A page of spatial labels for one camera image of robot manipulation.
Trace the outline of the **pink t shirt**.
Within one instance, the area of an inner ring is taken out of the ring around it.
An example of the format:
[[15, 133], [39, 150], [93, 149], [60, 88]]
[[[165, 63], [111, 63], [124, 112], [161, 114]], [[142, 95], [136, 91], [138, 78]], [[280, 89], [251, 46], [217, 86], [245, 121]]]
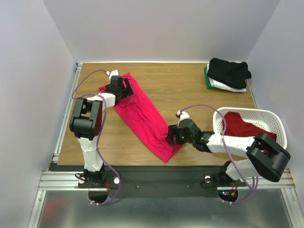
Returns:
[[168, 124], [160, 112], [129, 72], [123, 78], [129, 81], [133, 94], [123, 98], [114, 106], [114, 110], [137, 138], [162, 162], [167, 163], [182, 146], [167, 143]]

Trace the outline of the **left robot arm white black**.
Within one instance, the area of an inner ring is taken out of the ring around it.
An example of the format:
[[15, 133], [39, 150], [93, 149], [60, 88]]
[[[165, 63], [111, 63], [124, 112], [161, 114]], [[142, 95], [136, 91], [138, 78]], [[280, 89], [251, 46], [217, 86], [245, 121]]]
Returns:
[[105, 183], [105, 163], [98, 151], [107, 109], [133, 95], [129, 80], [119, 75], [110, 76], [105, 91], [88, 97], [75, 98], [69, 129], [74, 133], [84, 158], [84, 173], [76, 177], [83, 183], [101, 186]]

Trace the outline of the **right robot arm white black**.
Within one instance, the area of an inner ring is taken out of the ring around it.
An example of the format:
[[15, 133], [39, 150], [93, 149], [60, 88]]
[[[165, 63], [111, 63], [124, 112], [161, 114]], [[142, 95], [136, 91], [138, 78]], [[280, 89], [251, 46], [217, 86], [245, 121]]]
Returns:
[[169, 125], [166, 141], [169, 145], [189, 143], [200, 152], [242, 157], [241, 161], [228, 161], [222, 166], [219, 175], [230, 181], [261, 176], [279, 182], [291, 158], [290, 153], [266, 133], [255, 137], [223, 136], [201, 131], [189, 118]]

